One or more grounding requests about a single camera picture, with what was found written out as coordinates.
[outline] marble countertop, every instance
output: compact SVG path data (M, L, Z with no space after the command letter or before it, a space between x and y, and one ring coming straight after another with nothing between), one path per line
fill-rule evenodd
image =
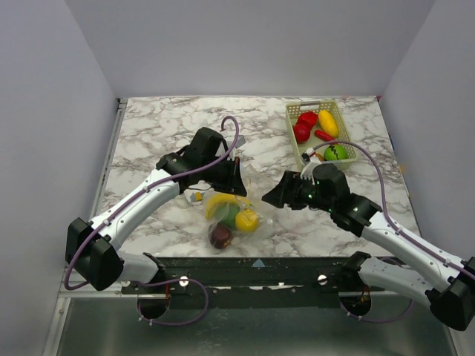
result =
M111 171L102 201L104 211L137 187L164 154L187 145L203 126L219 131L226 115L235 116L246 137L237 150L243 166L252 166L278 182L295 159L285 125L289 102L334 99L354 142L366 148L384 172L388 209L392 216L418 232L413 211L374 96L347 98L272 97L150 97L128 100ZM378 178L360 155L345 171L352 192L381 202ZM152 214L124 243L122 250L157 256L190 257L321 257L349 256L365 251L388 253L377 245L337 228L322 211L275 209L271 237L249 238L220 251L209 245L203 206L190 206L182 197Z

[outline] plastic basket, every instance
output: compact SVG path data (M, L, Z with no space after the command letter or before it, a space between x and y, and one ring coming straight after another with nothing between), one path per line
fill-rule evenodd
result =
M338 137L336 139L340 139L342 141L353 142L350 137L350 133L348 132L347 126L344 123L343 117L341 116L340 109L338 109L338 105L333 100L327 101L319 101L319 102L294 102L286 105L286 126L287 131L289 132L290 143L292 145L292 149L294 151L295 161L297 163L297 168L299 171L305 166L305 163L302 161L301 155L305 152L308 148L315 147L318 144L323 143L321 139L315 137L313 134L315 130L318 129L317 125L312 129L312 133L310 134L310 138L305 143L298 144L297 140L295 139L293 125L298 120L298 117L302 113L306 113L307 111L313 111L314 113L318 114L320 110L326 110L330 112L333 118L336 121L338 126ZM317 150L317 153L324 155L325 149L328 146L324 146ZM353 162L358 159L358 154L353 146L350 145L343 145L343 147L347 150L348 158L347 159L340 159L338 161L328 161L324 163L333 163L338 167L340 170L344 170L348 168Z

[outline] clear plastic bag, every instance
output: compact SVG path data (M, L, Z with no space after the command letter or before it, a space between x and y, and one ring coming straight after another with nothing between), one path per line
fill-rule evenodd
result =
M207 239L217 249L243 243L249 238L265 239L273 235L273 207L262 202L262 194L273 181L254 167L241 168L247 197L211 192L205 195Z

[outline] gray wall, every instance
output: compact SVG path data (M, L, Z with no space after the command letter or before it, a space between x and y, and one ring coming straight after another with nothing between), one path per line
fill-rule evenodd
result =
M117 102L63 0L4 0L0 47L0 355L40 355Z
M118 96L381 94L433 0L66 0Z
M423 237L465 258L475 255L474 19L473 0L438 0L381 101Z

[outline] plastic fruit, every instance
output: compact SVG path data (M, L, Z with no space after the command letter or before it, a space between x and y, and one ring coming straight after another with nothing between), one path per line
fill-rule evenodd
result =
M304 143L310 138L310 129L302 123L294 125L294 135L297 143Z
M317 125L318 115L312 111L307 111L306 113L302 113L297 120L298 124L304 124L310 130L313 129L313 126Z
M259 216L251 209L244 209L236 215L236 229L253 232L259 226Z
M244 197L236 197L235 195L225 194L225 193L216 193L206 202L205 207L205 218L211 219L220 206L225 204L235 204L239 205L242 202L245 205L251 205L249 199Z
M333 137L331 137L328 133L323 132L322 130L315 130L315 137L318 137L322 141L328 142L328 141L335 141Z
M348 158L347 150L341 145L331 145L324 152L326 161L338 161Z
M219 222L225 225L227 228L233 229L236 228L236 215L238 215L239 211L239 205L231 203L223 204L216 209L214 218L219 220Z
M226 248L232 240L232 232L226 226L218 223L216 226L210 227L208 231L209 242L219 249Z
M325 158L321 154L315 154L315 156L320 160L320 162L323 162Z
M320 127L325 131L325 133L329 134L331 137L338 137L338 126L331 113L322 110L318 113L318 118L320 119Z

